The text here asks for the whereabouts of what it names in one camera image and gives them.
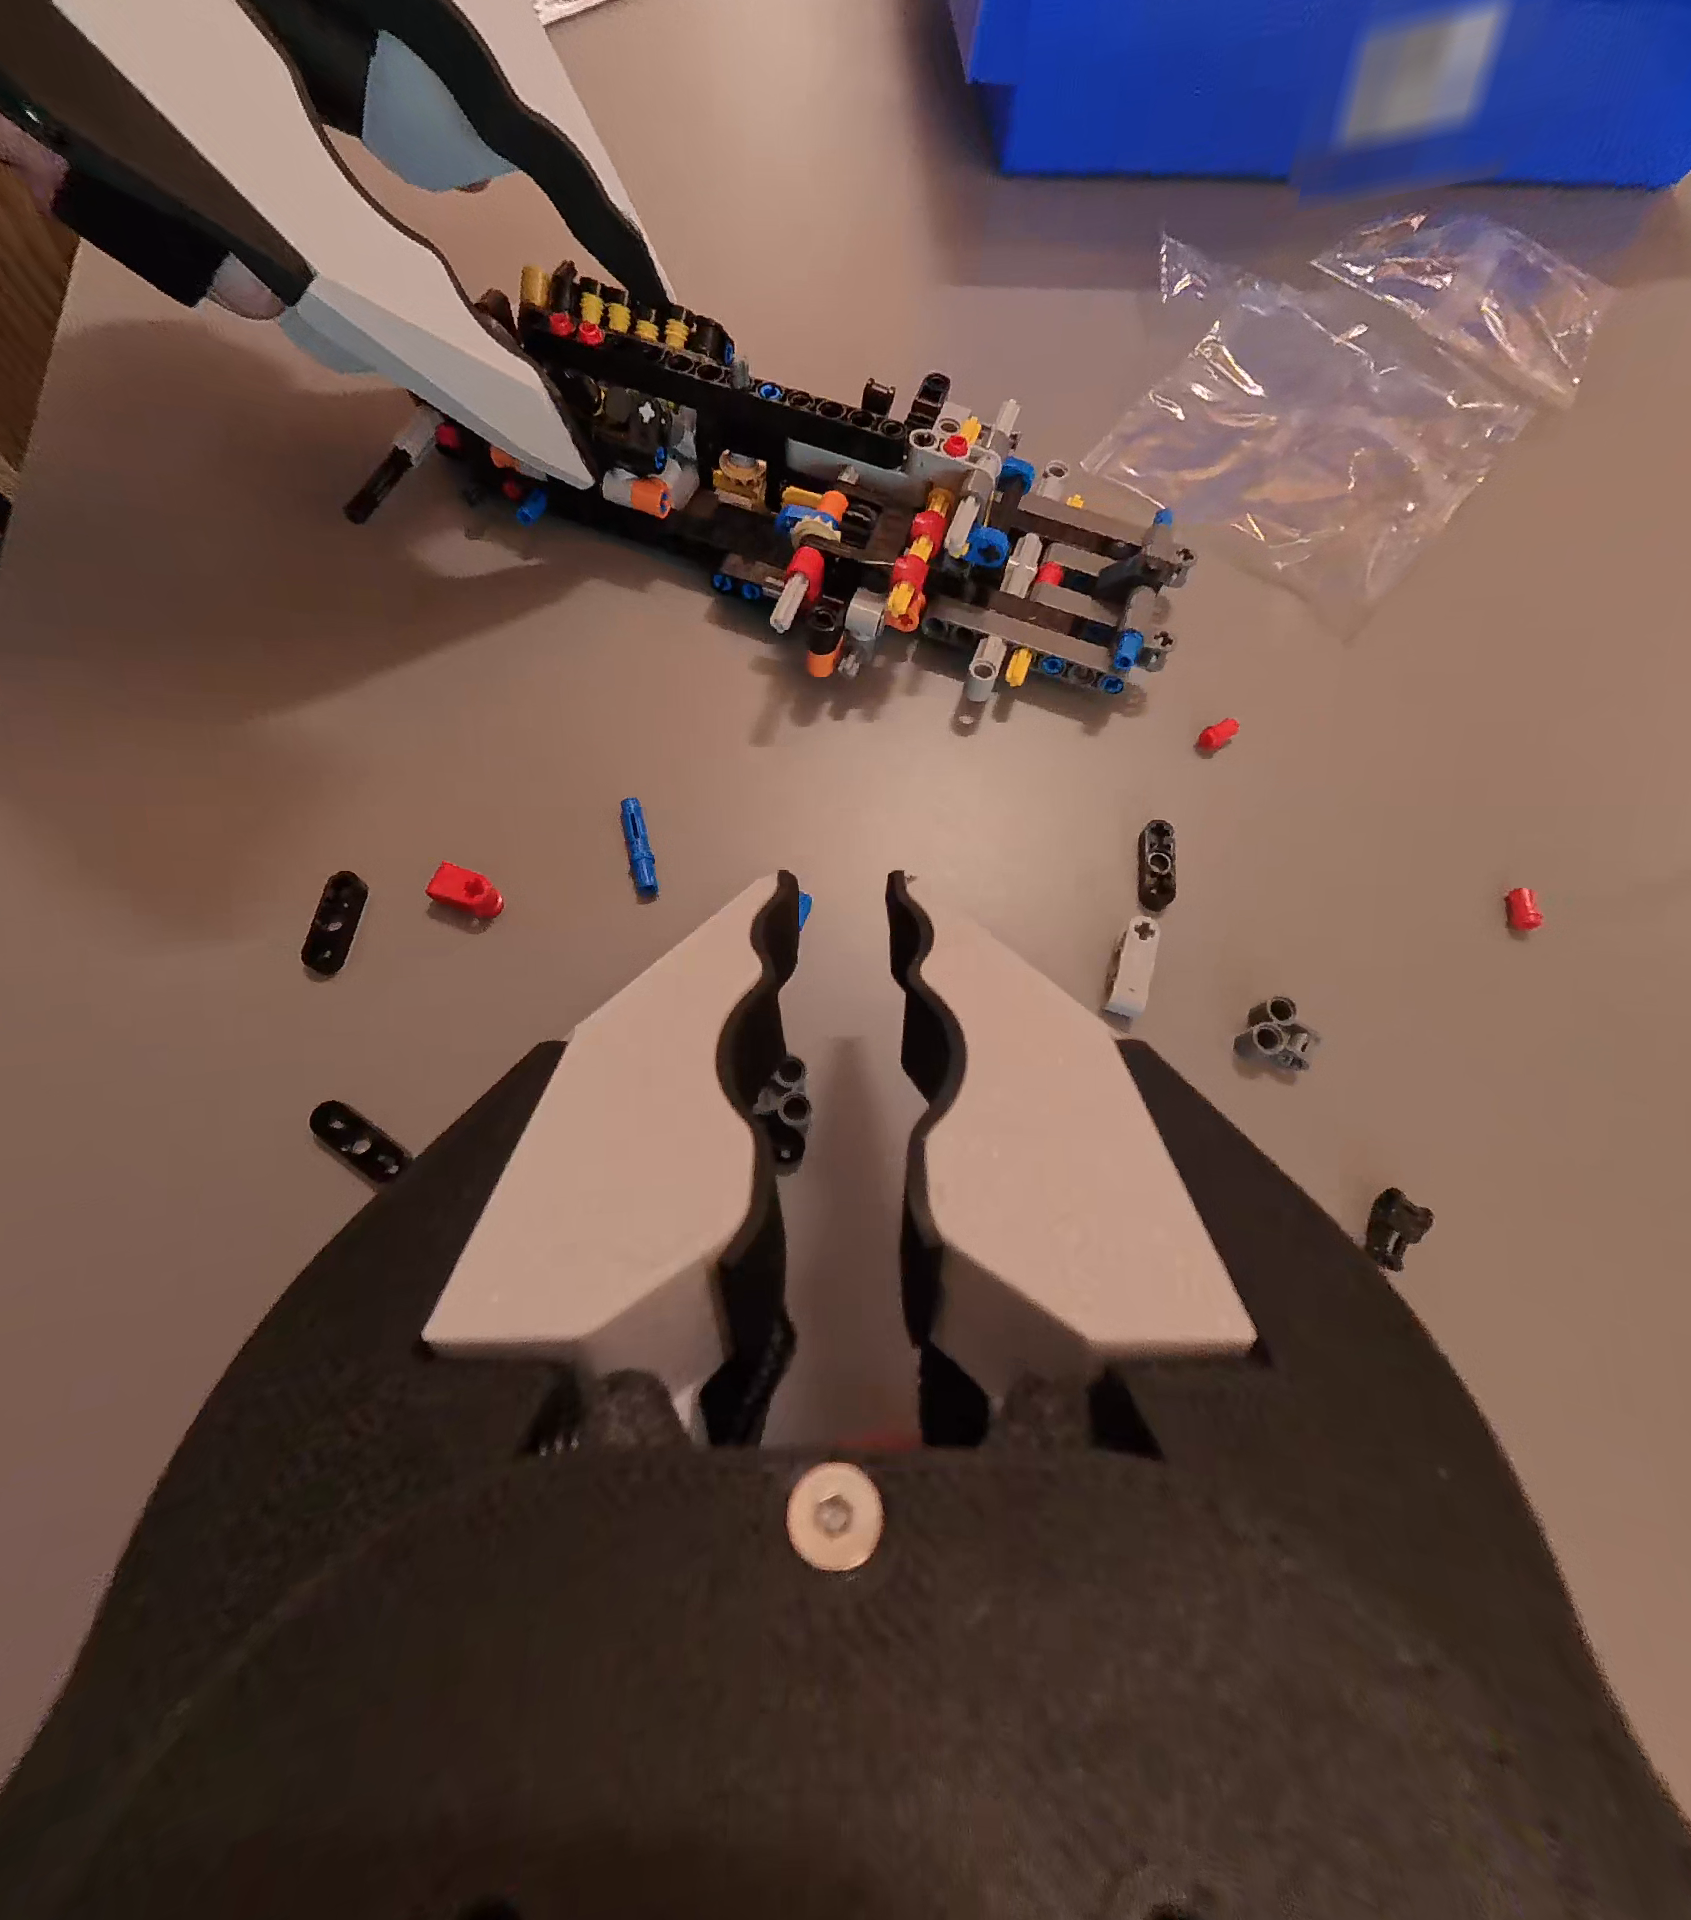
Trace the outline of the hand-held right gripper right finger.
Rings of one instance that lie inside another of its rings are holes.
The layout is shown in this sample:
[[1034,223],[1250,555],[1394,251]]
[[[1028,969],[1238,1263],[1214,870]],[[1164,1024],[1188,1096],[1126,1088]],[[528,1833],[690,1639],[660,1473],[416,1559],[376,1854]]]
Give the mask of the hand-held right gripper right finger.
[[906,1142],[902,1305],[920,1439],[976,1449],[1018,1389],[1236,1363],[1258,1331],[1122,1040],[920,876],[886,882]]

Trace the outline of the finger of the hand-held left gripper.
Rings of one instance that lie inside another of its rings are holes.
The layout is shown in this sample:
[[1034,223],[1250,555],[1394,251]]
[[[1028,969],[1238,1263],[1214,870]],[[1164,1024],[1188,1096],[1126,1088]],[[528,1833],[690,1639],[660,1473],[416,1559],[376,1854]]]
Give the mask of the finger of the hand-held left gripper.
[[428,192],[532,180],[610,285],[672,287],[530,2],[256,2],[318,118]]
[[522,465],[594,485],[554,389],[500,343],[448,264],[334,157],[294,70],[234,2],[70,2],[58,13],[306,263],[296,316]]

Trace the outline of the blue storage box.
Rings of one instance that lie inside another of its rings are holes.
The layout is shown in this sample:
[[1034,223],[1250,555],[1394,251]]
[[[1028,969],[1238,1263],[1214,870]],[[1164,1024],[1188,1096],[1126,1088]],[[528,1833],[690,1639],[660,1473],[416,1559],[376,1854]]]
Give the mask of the blue storage box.
[[1691,2],[954,2],[1022,178],[1663,188]]

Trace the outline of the multicoloured lego chassis assembly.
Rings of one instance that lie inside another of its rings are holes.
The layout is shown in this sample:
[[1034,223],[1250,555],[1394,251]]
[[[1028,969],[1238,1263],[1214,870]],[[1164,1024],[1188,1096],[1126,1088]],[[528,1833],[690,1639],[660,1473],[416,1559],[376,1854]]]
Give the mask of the multicoloured lego chassis assembly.
[[784,387],[750,372],[712,316],[572,260],[524,269],[518,300],[478,308],[548,377],[592,480],[542,477],[420,403],[346,503],[352,524],[442,461],[474,510],[700,565],[804,648],[814,680],[858,677],[892,636],[960,648],[976,708],[1028,682],[1120,703],[1170,658],[1194,552],[1166,509],[1094,509],[1068,465],[1024,459],[1016,401],[978,416],[938,371],[908,404],[876,381],[856,398]]

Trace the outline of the black three-hole lego beam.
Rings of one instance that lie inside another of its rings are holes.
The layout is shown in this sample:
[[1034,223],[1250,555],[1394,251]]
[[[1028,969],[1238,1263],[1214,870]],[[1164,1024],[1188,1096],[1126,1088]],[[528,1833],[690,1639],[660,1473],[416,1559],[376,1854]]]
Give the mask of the black three-hole lego beam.
[[308,1116],[308,1129],[316,1142],[372,1189],[388,1189],[412,1165],[406,1147],[342,1100],[322,1100]]

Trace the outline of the clear plastic bag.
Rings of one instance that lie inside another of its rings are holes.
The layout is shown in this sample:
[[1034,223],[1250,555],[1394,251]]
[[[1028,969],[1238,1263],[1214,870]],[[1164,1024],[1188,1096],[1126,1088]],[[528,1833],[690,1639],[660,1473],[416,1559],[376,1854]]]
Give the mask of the clear plastic bag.
[[1084,469],[1350,635],[1512,445],[1577,401],[1619,291],[1460,206],[1366,221],[1308,269],[1290,285],[1164,232],[1182,352]]

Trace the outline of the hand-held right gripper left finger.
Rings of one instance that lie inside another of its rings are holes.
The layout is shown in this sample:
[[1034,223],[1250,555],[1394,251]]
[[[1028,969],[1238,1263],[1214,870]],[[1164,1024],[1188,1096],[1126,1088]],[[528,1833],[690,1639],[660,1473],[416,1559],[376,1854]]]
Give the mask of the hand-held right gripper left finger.
[[426,1347],[658,1380],[714,1446],[758,1446],[796,1352],[778,1148],[800,884],[746,887],[582,1020],[444,1285]]

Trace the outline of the light grey lego connector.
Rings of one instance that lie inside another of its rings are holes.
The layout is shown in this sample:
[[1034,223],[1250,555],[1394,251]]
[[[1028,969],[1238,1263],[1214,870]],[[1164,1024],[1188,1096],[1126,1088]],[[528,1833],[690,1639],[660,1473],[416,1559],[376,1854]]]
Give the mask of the light grey lego connector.
[[1156,917],[1136,914],[1112,951],[1100,1011],[1106,1018],[1144,1018],[1158,965],[1162,927]]

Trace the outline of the dark grey lego connector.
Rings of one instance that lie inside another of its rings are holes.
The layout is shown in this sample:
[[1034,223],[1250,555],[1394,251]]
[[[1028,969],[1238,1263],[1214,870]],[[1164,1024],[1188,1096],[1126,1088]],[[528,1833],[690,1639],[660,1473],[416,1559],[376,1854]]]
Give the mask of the dark grey lego connector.
[[808,1064],[798,1055],[786,1055],[772,1071],[756,1107],[776,1173],[784,1179],[796,1173],[810,1145],[812,1103]]
[[1312,1071],[1320,1045],[1322,1036],[1302,1018],[1296,1000],[1272,995],[1250,1009],[1234,1039],[1234,1057],[1246,1071],[1296,1079]]

